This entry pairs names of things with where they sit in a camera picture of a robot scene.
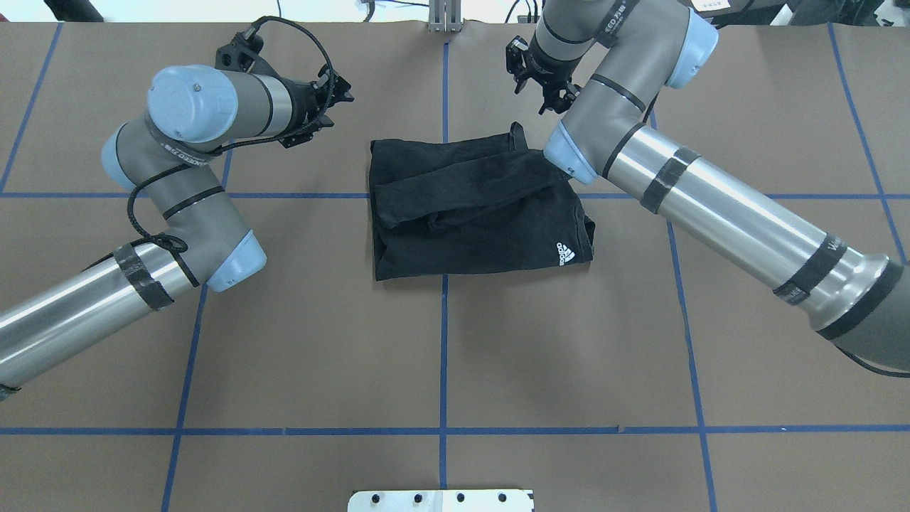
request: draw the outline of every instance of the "adidas logo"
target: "adidas logo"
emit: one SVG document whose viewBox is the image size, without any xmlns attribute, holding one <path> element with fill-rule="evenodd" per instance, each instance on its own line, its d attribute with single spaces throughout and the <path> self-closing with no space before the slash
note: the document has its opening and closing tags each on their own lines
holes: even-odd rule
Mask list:
<svg viewBox="0 0 910 512">
<path fill-rule="evenodd" d="M 561 242 L 556 244 L 556 251 L 560 252 L 560 266 L 565 265 L 575 257 L 575 253 Z"/>
</svg>

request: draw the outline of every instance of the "black cable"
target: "black cable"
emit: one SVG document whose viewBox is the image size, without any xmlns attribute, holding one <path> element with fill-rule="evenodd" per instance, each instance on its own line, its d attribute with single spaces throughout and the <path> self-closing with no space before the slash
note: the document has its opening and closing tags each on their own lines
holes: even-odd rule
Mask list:
<svg viewBox="0 0 910 512">
<path fill-rule="evenodd" d="M 736 23 L 737 21 L 739 21 L 739 19 L 740 19 L 741 17 L 743 17 L 743 15 L 745 14 L 745 12 L 748 11 L 748 10 L 749 10 L 749 7 L 751 7 L 752 4 L 754 4 L 754 3 L 755 3 L 755 0 L 749 0 L 748 2 L 745 3 L 745 5 L 743 6 L 743 8 L 740 9 L 739 12 L 733 17 L 733 19 L 731 19 L 730 21 L 728 21 L 728 22 L 726 22 L 726 23 L 720 23 L 720 24 L 718 24 L 718 25 L 715 25 L 714 28 L 716 28 L 717 30 L 720 30 L 720 29 L 724 28 L 725 26 L 732 25 L 732 24 Z"/>
<path fill-rule="evenodd" d="M 644 123 L 648 122 L 648 117 L 649 117 L 649 116 L 651 115 L 651 113 L 654 111 L 654 104 L 655 104 L 655 103 L 657 103 L 657 95 L 656 95 L 656 94 L 654 95 L 654 99 L 651 100 L 651 104 L 648 106 L 648 109 L 644 111 L 644 117 L 642 118 L 642 122 L 644 122 Z"/>
<path fill-rule="evenodd" d="M 845 356 L 849 357 L 850 361 L 853 361 L 854 363 L 859 364 L 860 366 L 864 367 L 866 370 L 868 370 L 874 374 L 884 375 L 885 377 L 897 377 L 899 379 L 910 379 L 910 374 L 906 374 L 904 372 L 889 372 L 887 370 L 882 370 L 881 368 L 876 368 L 875 366 L 872 366 L 871 364 L 867 363 L 866 361 L 863 361 L 859 357 L 856 357 L 855 355 L 847 352 L 846 350 L 842 349 L 841 347 L 837 347 L 837 350 L 843 352 Z"/>
<path fill-rule="evenodd" d="M 391 2 L 392 4 L 404 4 L 404 5 L 416 5 L 417 7 L 429 7 L 426 4 L 418 4 L 417 2 L 405 2 L 404 0 L 379 0 L 380 2 Z"/>
<path fill-rule="evenodd" d="M 860 13 L 860 11 L 863 10 L 863 5 L 865 5 L 865 0 L 859 0 L 859 3 L 854 4 L 854 5 L 856 5 L 856 10 L 854 11 L 854 19 L 853 19 L 853 21 L 850 22 L 850 25 L 852 25 L 852 26 L 856 26 L 856 19 L 859 18 L 859 13 Z"/>
<path fill-rule="evenodd" d="M 515 0 L 515 3 L 512 4 L 512 7 L 509 8 L 509 13 L 506 15 L 506 21 L 504 21 L 504 22 L 502 22 L 502 23 L 509 23 L 509 18 L 511 18 L 511 13 L 512 13 L 512 11 L 515 10 L 515 6 L 518 5 L 518 3 L 519 3 L 520 1 L 521 1 L 521 0 Z"/>
<path fill-rule="evenodd" d="M 376 5 L 374 2 L 370 2 L 369 5 L 370 5 L 369 15 L 367 16 L 367 19 L 365 19 L 364 21 L 369 21 L 369 19 L 373 16 L 373 12 L 376 10 Z M 290 20 L 287 20 L 285 18 L 280 18 L 280 17 L 275 17 L 275 16 L 262 16 L 258 20 L 254 21 L 252 26 L 254 26 L 257 30 L 259 30 L 260 27 L 262 27 L 265 23 L 267 23 L 269 21 L 277 21 L 284 25 L 292 26 L 292 27 L 296 28 L 297 30 L 299 30 L 300 32 L 303 32 L 307 37 L 309 37 L 313 41 L 314 44 L 316 44 L 316 48 L 319 49 L 319 52 L 322 54 L 322 57 L 324 59 L 326 59 L 326 69 L 328 70 L 327 72 L 329 73 L 329 90 L 326 92 L 326 102 L 325 102 L 325 104 L 322 105 L 322 107 L 319 108 L 319 111 L 316 113 L 315 116 L 313 116 L 313 119 L 311 119 L 309 122 L 307 122 L 307 124 L 303 125 L 300 128 L 297 128 L 296 130 L 294 130 L 290 133 L 286 133 L 283 135 L 278 134 L 275 137 L 256 138 L 253 140 L 241 140 L 240 142 L 235 142 L 233 144 L 228 144 L 226 146 L 219 146 L 219 147 L 213 149 L 211 153 L 209 153 L 211 155 L 218 156 L 218 155 L 224 153 L 225 151 L 227 151 L 228 149 L 240 148 L 242 146 L 252 146 L 254 144 L 264 144 L 266 142 L 275 142 L 277 140 L 281 140 L 286 137 L 293 137 L 295 135 L 299 135 L 299 134 L 307 131 L 314 124 L 316 124 L 316 122 L 319 120 L 319 118 L 324 116 L 326 111 L 329 110 L 329 105 L 331 105 L 332 97 L 335 94 L 335 82 L 337 81 L 337 76 L 335 74 L 335 67 L 332 66 L 332 61 L 329 58 L 329 53 L 326 52 L 326 48 L 319 42 L 319 40 L 316 38 L 316 36 L 313 36 L 312 32 L 308 31 L 306 28 L 304 28 Z"/>
<path fill-rule="evenodd" d="M 139 233 L 139 235 L 142 237 L 140 239 L 129 242 L 130 247 L 136 247 L 137 245 L 142 245 L 143 243 L 154 243 L 161 249 L 164 249 L 165 251 L 168 251 L 171 254 L 175 254 L 175 255 L 179 254 L 180 252 L 186 252 L 187 249 L 189 249 L 189 246 L 187 246 L 187 243 L 185 241 L 183 241 L 183 239 L 180 239 L 179 237 L 176 237 L 174 235 L 168 235 L 166 233 L 158 233 L 157 235 L 153 235 L 153 234 L 149 233 L 148 231 L 146 231 L 145 228 L 143 228 L 142 225 L 139 224 L 139 221 L 136 219 L 136 213 L 134 212 L 134 208 L 136 206 L 136 198 L 139 197 L 139 192 L 141 192 L 142 189 L 151 185 L 152 183 L 155 183 L 159 179 L 167 178 L 168 176 L 170 176 L 172 174 L 177 174 L 178 172 L 180 172 L 181 170 L 184 170 L 184 169 L 189 169 L 189 166 L 187 164 L 180 164 L 174 168 L 171 168 L 162 173 L 156 174 L 155 176 L 153 176 L 149 179 L 146 179 L 142 183 L 139 183 L 138 185 L 136 185 L 133 188 L 133 191 L 131 191 L 129 193 L 129 199 L 126 200 L 126 216 L 129 218 L 129 223 L 133 225 L 133 229 L 136 230 L 136 232 Z M 113 256 L 114 256 L 114 253 L 109 252 L 107 254 L 107 256 L 104 256 L 100 260 L 95 261 L 91 265 L 88 265 L 85 268 L 85 270 L 87 271 L 88 269 L 94 267 L 98 263 L 105 261 L 108 258 L 111 258 Z"/>
<path fill-rule="evenodd" d="M 363 23 L 367 23 L 373 18 L 373 14 L 376 13 L 376 2 L 370 2 L 367 4 L 367 8 L 369 9 L 369 12 L 367 13 L 367 17 L 363 18 Z"/>
</svg>

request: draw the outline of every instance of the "black garment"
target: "black garment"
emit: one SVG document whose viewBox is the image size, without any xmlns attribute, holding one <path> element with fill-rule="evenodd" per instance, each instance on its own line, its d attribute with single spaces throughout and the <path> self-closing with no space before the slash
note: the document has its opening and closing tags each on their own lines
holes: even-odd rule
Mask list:
<svg viewBox="0 0 910 512">
<path fill-rule="evenodd" d="M 371 150 L 376 281 L 593 259 L 593 221 L 518 123 L 450 144 L 374 140 Z"/>
</svg>

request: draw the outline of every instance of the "blue tape line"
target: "blue tape line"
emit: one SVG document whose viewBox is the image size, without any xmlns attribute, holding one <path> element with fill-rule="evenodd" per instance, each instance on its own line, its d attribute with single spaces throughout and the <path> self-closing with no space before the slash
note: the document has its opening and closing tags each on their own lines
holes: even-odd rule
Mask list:
<svg viewBox="0 0 910 512">
<path fill-rule="evenodd" d="M 708 434 L 801 434 L 822 432 L 910 432 L 910 425 L 743 425 L 706 426 Z"/>
<path fill-rule="evenodd" d="M 834 25 L 832 25 L 831 22 L 828 22 L 828 36 L 831 38 L 831 48 L 834 50 L 834 62 L 837 64 L 837 73 L 841 77 L 841 86 L 844 88 L 844 96 L 847 98 L 847 105 L 850 107 L 850 114 L 853 116 L 854 124 L 856 124 L 856 132 L 859 134 L 859 140 L 863 144 L 865 161 L 869 164 L 869 170 L 872 171 L 872 180 L 875 182 L 875 189 L 878 190 L 878 196 L 882 201 L 882 208 L 885 210 L 885 216 L 888 218 L 888 227 L 891 229 L 891 236 L 895 239 L 897 254 L 900 256 L 901 261 L 907 263 L 906 253 L 904 253 L 904 244 L 901 243 L 901 237 L 897 233 L 895 219 L 891 215 L 891 208 L 888 206 L 888 201 L 885 198 L 885 188 L 882 187 L 882 181 L 878 176 L 878 169 L 875 168 L 875 161 L 872 158 L 872 151 L 869 149 L 869 143 L 865 138 L 865 131 L 863 131 L 863 123 L 859 120 L 859 114 L 856 112 L 856 105 L 853 101 L 853 95 L 850 93 L 850 85 L 847 84 L 847 75 L 844 72 L 844 63 L 841 61 L 841 52 L 837 47 L 837 38 L 834 36 Z"/>
<path fill-rule="evenodd" d="M 449 142 L 449 43 L 442 45 L 442 142 Z M 442 275 L 440 297 L 440 489 L 449 487 L 449 275 Z"/>
<path fill-rule="evenodd" d="M 5 426 L 0 435 L 174 435 L 175 428 L 104 426 Z"/>
<path fill-rule="evenodd" d="M 449 428 L 449 275 L 442 276 L 440 314 L 440 489 L 447 488 L 447 462 Z"/>
<path fill-rule="evenodd" d="M 231 139 L 227 142 L 228 144 L 233 144 L 234 139 Z M 221 173 L 221 188 L 226 189 L 228 187 L 228 176 L 230 176 L 230 161 L 234 157 L 234 149 L 228 149 L 225 153 L 225 168 Z"/>
<path fill-rule="evenodd" d="M 180 410 L 177 413 L 177 428 L 183 428 L 184 419 L 187 417 L 187 402 L 189 402 L 189 387 L 193 382 L 193 369 L 196 367 L 196 352 L 199 346 L 199 335 L 202 333 L 202 311 L 206 307 L 208 286 L 202 285 L 199 294 L 199 306 L 196 309 L 196 323 L 193 325 L 193 339 L 189 345 L 187 358 L 187 372 L 183 377 L 183 392 L 180 394 Z"/>
<path fill-rule="evenodd" d="M 454 426 L 449 435 L 666 435 L 699 433 L 697 426 Z"/>
<path fill-rule="evenodd" d="M 165 482 L 165 493 L 161 499 L 161 512 L 167 512 L 170 507 L 171 490 L 174 488 L 174 474 L 177 472 L 177 457 L 180 455 L 180 437 L 182 436 L 184 420 L 187 416 L 187 402 L 189 402 L 189 387 L 193 382 L 193 369 L 196 367 L 196 351 L 199 346 L 199 335 L 202 332 L 202 311 L 206 307 L 206 297 L 208 297 L 208 286 L 202 285 L 202 292 L 199 294 L 199 306 L 196 309 L 196 323 L 193 325 L 193 339 L 189 345 L 189 357 L 187 358 L 187 371 L 183 377 L 183 391 L 180 394 L 180 409 L 177 412 L 177 433 L 174 434 L 174 444 L 171 446 L 170 464 L 167 466 L 167 480 Z"/>
<path fill-rule="evenodd" d="M 167 512 L 170 508 L 170 495 L 174 488 L 174 474 L 177 472 L 177 455 L 180 453 L 180 434 L 174 435 L 174 443 L 171 445 L 171 459 L 167 464 L 167 481 L 165 482 L 165 492 L 161 497 L 161 512 Z"/>
<path fill-rule="evenodd" d="M 56 49 L 57 41 L 60 39 L 60 32 L 63 31 L 63 24 L 58 23 L 57 28 L 54 31 L 54 37 L 51 39 L 51 46 L 47 49 L 47 55 L 45 56 L 45 63 L 41 66 L 41 72 L 38 73 L 38 79 L 35 82 L 35 88 L 32 89 L 32 97 L 28 99 L 28 106 L 25 108 L 25 114 L 22 116 L 22 123 L 19 124 L 19 131 L 15 134 L 15 140 L 13 141 L 13 148 L 9 152 L 9 158 L 6 159 L 6 167 L 3 171 L 3 176 L 0 177 L 0 192 L 6 187 L 6 181 L 9 179 L 10 172 L 13 171 L 13 162 L 15 161 L 15 154 L 19 151 L 19 144 L 22 143 L 22 137 L 25 135 L 25 127 L 28 125 L 28 119 L 32 116 L 32 108 L 35 107 L 35 101 L 38 99 L 38 91 L 41 90 L 41 85 L 45 81 L 45 75 L 47 74 L 47 69 L 51 64 L 51 56 L 54 54 Z"/>
<path fill-rule="evenodd" d="M 366 200 L 365 192 L 228 192 L 238 200 Z"/>
<path fill-rule="evenodd" d="M 451 426 L 446 435 L 697 435 L 910 432 L 910 425 L 714 425 L 698 426 Z M 6 426 L 0 435 L 128 435 L 128 436 L 364 436 L 439 435 L 436 427 L 362 428 L 137 428 Z"/>
<path fill-rule="evenodd" d="M 128 192 L 0 192 L 0 198 L 10 199 L 62 199 L 62 200 L 81 200 L 81 199 L 117 199 L 124 200 L 129 197 Z M 148 197 L 145 192 L 141 192 L 139 197 Z"/>
<path fill-rule="evenodd" d="M 717 495 L 714 492 L 714 475 L 711 469 L 711 453 L 708 450 L 708 436 L 704 428 L 704 413 L 702 410 L 702 392 L 698 386 L 698 370 L 695 367 L 695 350 L 692 344 L 692 330 L 689 325 L 689 309 L 686 306 L 685 290 L 683 289 L 683 273 L 680 268 L 679 251 L 676 247 L 676 234 L 673 225 L 667 221 L 667 234 L 670 237 L 670 253 L 673 259 L 673 274 L 676 278 L 676 294 L 679 297 L 682 309 L 682 324 L 685 328 L 685 343 L 689 350 L 689 375 L 692 380 L 692 395 L 695 402 L 695 419 L 698 421 L 699 440 L 702 445 L 702 461 L 704 463 L 704 479 L 708 486 L 708 503 L 712 512 L 717 512 Z"/>
</svg>

